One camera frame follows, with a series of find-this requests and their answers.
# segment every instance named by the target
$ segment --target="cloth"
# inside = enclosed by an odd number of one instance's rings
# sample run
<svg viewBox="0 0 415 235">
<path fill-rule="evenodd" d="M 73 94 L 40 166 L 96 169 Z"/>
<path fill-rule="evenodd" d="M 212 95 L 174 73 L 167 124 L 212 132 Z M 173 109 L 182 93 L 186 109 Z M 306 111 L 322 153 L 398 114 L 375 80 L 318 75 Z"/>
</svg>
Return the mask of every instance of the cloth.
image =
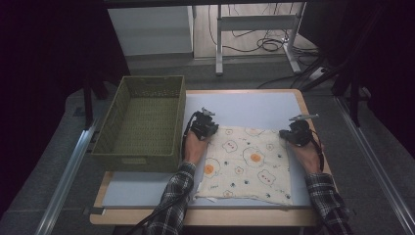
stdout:
<svg viewBox="0 0 415 235">
<path fill-rule="evenodd" d="M 287 150 L 277 130 L 221 126 L 207 147 L 203 198 L 249 198 L 292 205 Z"/>
<path fill-rule="evenodd" d="M 194 182 L 196 166 L 184 162 L 178 172 L 171 177 L 161 196 L 159 205 L 155 208 L 157 211 L 163 205 L 177 198 L 183 197 L 183 192 L 190 192 Z M 187 204 L 190 196 L 185 195 L 184 199 L 177 202 L 168 210 L 156 215 L 152 220 L 147 222 L 145 234 L 171 234 L 178 235 L 183 228 L 183 219 L 186 214 Z"/>
<path fill-rule="evenodd" d="M 165 187 L 161 196 L 162 204 L 182 196 L 182 192 L 189 192 L 190 185 L 193 185 L 193 176 L 195 174 L 193 164 L 183 163 Z M 346 215 L 346 206 L 340 195 L 336 192 L 333 178 L 330 174 L 318 173 L 309 174 L 305 178 L 310 200 L 322 216 L 326 224 L 329 224 L 338 235 L 353 234 L 348 223 Z M 190 198 L 179 201 L 169 210 L 159 214 L 147 223 L 145 234 L 148 235 L 177 235 L 181 234 L 183 228 L 183 219 L 186 214 L 187 204 Z"/>
</svg>

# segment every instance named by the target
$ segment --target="hand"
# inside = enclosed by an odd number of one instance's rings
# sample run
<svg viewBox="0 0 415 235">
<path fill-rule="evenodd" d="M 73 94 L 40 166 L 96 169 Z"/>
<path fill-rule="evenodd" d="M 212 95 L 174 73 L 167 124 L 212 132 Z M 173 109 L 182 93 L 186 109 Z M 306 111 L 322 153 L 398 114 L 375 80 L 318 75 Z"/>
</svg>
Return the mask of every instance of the hand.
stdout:
<svg viewBox="0 0 415 235">
<path fill-rule="evenodd" d="M 320 158 L 318 157 L 317 151 L 311 142 L 302 147 L 296 146 L 294 144 L 290 145 L 307 174 L 321 173 Z"/>
<path fill-rule="evenodd" d="M 209 138 L 199 140 L 196 134 L 189 130 L 186 137 L 184 161 L 196 165 L 205 153 Z"/>
</svg>

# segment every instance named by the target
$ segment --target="metal stand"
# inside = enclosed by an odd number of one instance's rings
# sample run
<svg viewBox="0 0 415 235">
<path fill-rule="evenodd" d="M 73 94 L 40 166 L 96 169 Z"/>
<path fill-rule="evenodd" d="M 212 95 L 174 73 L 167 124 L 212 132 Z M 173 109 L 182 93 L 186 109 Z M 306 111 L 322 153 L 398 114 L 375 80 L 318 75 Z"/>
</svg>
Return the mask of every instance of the metal stand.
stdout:
<svg viewBox="0 0 415 235">
<path fill-rule="evenodd" d="M 293 44 L 299 31 L 304 6 L 305 3 L 301 3 L 295 15 L 222 17 L 221 5 L 217 5 L 216 75 L 223 75 L 222 31 L 269 29 L 291 29 L 290 38 L 288 43 L 284 44 L 284 50 L 293 72 L 300 73 L 299 64 L 293 55 Z"/>
</svg>

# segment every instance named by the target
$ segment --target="metal rail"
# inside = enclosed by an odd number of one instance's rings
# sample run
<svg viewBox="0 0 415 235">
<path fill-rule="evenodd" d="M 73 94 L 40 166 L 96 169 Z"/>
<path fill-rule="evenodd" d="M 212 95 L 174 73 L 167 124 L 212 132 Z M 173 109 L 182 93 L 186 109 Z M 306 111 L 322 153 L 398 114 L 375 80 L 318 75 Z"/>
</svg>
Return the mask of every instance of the metal rail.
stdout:
<svg viewBox="0 0 415 235">
<path fill-rule="evenodd" d="M 61 180 L 58 183 L 57 188 L 52 196 L 49 205 L 43 214 L 42 219 L 36 229 L 35 235 L 48 235 L 52 233 L 52 230 L 55 226 L 56 220 L 58 219 L 59 213 L 64 205 L 64 202 L 67 198 L 70 186 L 73 183 L 73 180 L 76 176 L 76 173 L 79 169 L 80 164 L 82 163 L 83 156 L 86 153 L 89 142 L 92 139 L 92 136 L 95 132 L 97 125 L 99 124 L 99 117 L 102 115 L 104 104 L 99 102 L 95 105 L 94 112 L 95 120 L 92 122 L 91 126 L 87 130 L 83 130 L 76 146 L 73 150 L 73 153 L 69 159 L 67 167 L 65 168 L 64 173 L 62 174 Z"/>
<path fill-rule="evenodd" d="M 396 213 L 397 218 L 402 224 L 403 229 L 408 235 L 415 234 L 415 220 L 410 208 L 406 205 L 402 196 L 393 186 L 393 183 L 382 167 L 382 164 L 379 162 L 378 157 L 376 156 L 361 129 L 356 127 L 354 122 L 349 117 L 348 107 L 345 100 L 343 98 L 335 99 L 342 110 L 343 117 L 348 128 L 357 141 L 360 150 L 362 151 L 367 163 L 373 171 L 373 174 L 375 175 L 387 199 L 389 200 L 394 212 Z"/>
</svg>

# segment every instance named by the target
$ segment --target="black cable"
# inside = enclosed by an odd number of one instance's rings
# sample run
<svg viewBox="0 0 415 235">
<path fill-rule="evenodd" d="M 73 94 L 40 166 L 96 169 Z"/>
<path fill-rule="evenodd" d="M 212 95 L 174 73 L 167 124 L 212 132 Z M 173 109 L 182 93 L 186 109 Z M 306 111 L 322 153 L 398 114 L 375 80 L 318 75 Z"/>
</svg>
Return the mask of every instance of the black cable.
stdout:
<svg viewBox="0 0 415 235">
<path fill-rule="evenodd" d="M 291 4 L 290 13 L 291 13 L 291 11 L 293 10 L 293 6 L 294 6 L 294 3 L 292 3 L 292 4 Z"/>
<path fill-rule="evenodd" d="M 189 119 L 189 122 L 187 122 L 186 129 L 184 130 L 184 133 L 183 133 L 183 138 L 182 138 L 182 160 L 184 160 L 184 150 L 185 150 L 185 145 L 186 145 L 186 137 L 187 137 L 187 134 L 189 133 L 190 125 L 192 124 L 192 120 L 196 116 L 196 114 L 197 114 L 197 112 L 194 112 L 192 114 L 192 116 Z"/>
<path fill-rule="evenodd" d="M 236 15 L 238 15 L 239 16 L 239 12 L 236 10 L 236 5 L 234 4 L 234 11 L 236 12 Z M 230 7 L 230 5 L 228 4 L 228 14 L 229 14 L 229 16 L 231 16 L 231 7 Z M 235 35 L 235 32 L 234 32 L 234 30 L 232 30 L 232 35 L 234 35 L 234 37 L 240 37 L 240 36 L 244 36 L 244 35 L 247 35 L 247 34 L 250 34 L 250 33 L 252 33 L 252 32 L 255 32 L 256 30 L 250 30 L 250 31 L 248 31 L 248 32 L 244 32 L 244 33 L 242 33 L 242 34 L 239 34 L 239 35 Z"/>
<path fill-rule="evenodd" d="M 311 66 L 307 67 L 307 69 L 305 69 L 302 73 L 301 76 L 297 77 L 293 83 L 290 86 L 290 89 L 293 89 L 294 85 L 297 83 L 297 81 L 302 78 L 304 75 L 309 74 L 310 71 L 314 70 L 315 68 L 317 68 L 318 66 L 320 66 L 323 63 L 323 58 L 319 57 L 317 60 L 315 60 Z"/>
<path fill-rule="evenodd" d="M 311 130 L 316 136 L 317 136 L 317 141 L 315 141 L 315 139 L 311 136 L 311 143 L 314 145 L 315 151 L 317 152 L 318 155 L 318 159 L 320 161 L 320 170 L 321 172 L 323 172 L 324 169 L 324 156 L 323 156 L 323 148 L 321 146 L 321 141 L 320 141 L 320 137 L 318 136 L 317 132 L 315 132 L 314 130 Z"/>
<path fill-rule="evenodd" d="M 183 174 L 183 173 L 177 172 L 172 177 L 176 176 L 177 174 Z M 192 191 L 192 189 L 193 189 L 193 185 L 194 185 L 193 180 L 191 180 L 190 183 L 191 183 L 191 185 L 188 188 L 188 191 L 184 191 L 183 194 L 180 195 L 180 197 L 175 198 L 174 200 L 171 200 L 171 201 L 167 202 L 166 204 L 162 205 L 157 210 L 154 210 L 150 215 L 148 215 L 143 220 L 141 220 L 140 222 L 138 222 L 134 227 L 132 227 L 125 235 L 132 235 L 132 234 L 134 234 L 134 232 L 137 231 L 137 229 L 139 229 L 140 227 L 143 227 L 143 225 L 146 224 L 146 222 L 148 222 L 149 220 L 153 219 L 156 215 L 160 214 L 161 212 L 164 212 L 164 211 L 168 210 L 169 208 L 171 208 L 174 204 L 178 203 L 179 201 L 184 200 L 189 195 L 189 193 Z"/>
<path fill-rule="evenodd" d="M 289 79 L 289 78 L 293 78 L 295 76 L 283 76 L 283 77 L 278 77 L 269 81 L 265 81 L 264 83 L 260 84 L 256 89 L 260 89 L 262 86 L 272 83 L 272 82 L 276 82 L 276 81 L 280 81 L 280 80 L 284 80 L 284 79 Z"/>
<path fill-rule="evenodd" d="M 293 46 L 293 49 L 298 49 L 298 50 L 302 50 L 302 51 L 318 51 L 318 48 L 299 48 L 296 46 Z"/>
<path fill-rule="evenodd" d="M 300 64 L 302 64 L 302 65 L 304 65 L 304 66 L 307 66 L 307 67 L 309 67 L 309 66 L 312 66 L 312 63 L 311 64 L 306 64 L 305 62 L 303 62 L 302 60 L 301 60 L 301 58 L 303 58 L 303 57 L 318 57 L 318 56 L 298 56 L 297 57 L 297 61 L 300 63 Z"/>
<path fill-rule="evenodd" d="M 208 9 L 207 9 L 207 14 L 208 14 L 208 30 L 209 30 L 209 34 L 210 34 L 210 38 L 211 38 L 211 40 L 212 40 L 212 42 L 215 44 L 215 45 L 217 45 L 217 43 L 216 43 L 216 41 L 214 41 L 214 39 L 213 39 L 213 34 L 211 33 L 211 24 L 210 24 L 210 5 L 208 6 Z M 243 33 L 243 34 L 241 34 L 241 35 L 235 35 L 234 34 L 234 36 L 242 36 L 242 35 L 245 35 L 245 34 L 248 34 L 248 33 L 251 33 L 251 32 L 254 32 L 255 30 L 252 30 L 252 31 L 249 31 L 249 32 L 246 32 L 246 33 Z M 265 50 L 265 51 L 267 51 L 267 52 L 275 52 L 275 51 L 277 51 L 277 50 L 279 50 L 283 45 L 284 45 L 284 42 L 283 41 L 281 41 L 281 40 L 277 40 L 277 39 L 273 39 L 273 38 L 267 38 L 267 35 L 268 35 L 268 33 L 269 33 L 269 30 L 267 30 L 266 32 L 265 32 L 265 35 L 263 36 L 263 38 L 261 38 L 261 39 L 258 39 L 258 41 L 256 42 L 256 48 L 254 48 L 254 49 L 252 49 L 252 50 L 240 50 L 240 49 L 237 49 L 237 48 L 234 48 L 234 47 L 230 47 L 230 46 L 224 46 L 224 45 L 222 45 L 222 48 L 228 48 L 228 49 L 231 49 L 231 50 L 235 50 L 235 51 L 238 51 L 238 52 L 244 52 L 244 53 L 249 53 L 249 52 L 253 52 L 253 51 L 256 51 L 256 50 L 259 50 L 259 49 L 263 49 L 263 50 Z M 268 48 L 266 48 L 265 46 L 266 45 L 273 45 L 273 46 L 275 46 L 275 49 L 268 49 Z"/>
</svg>

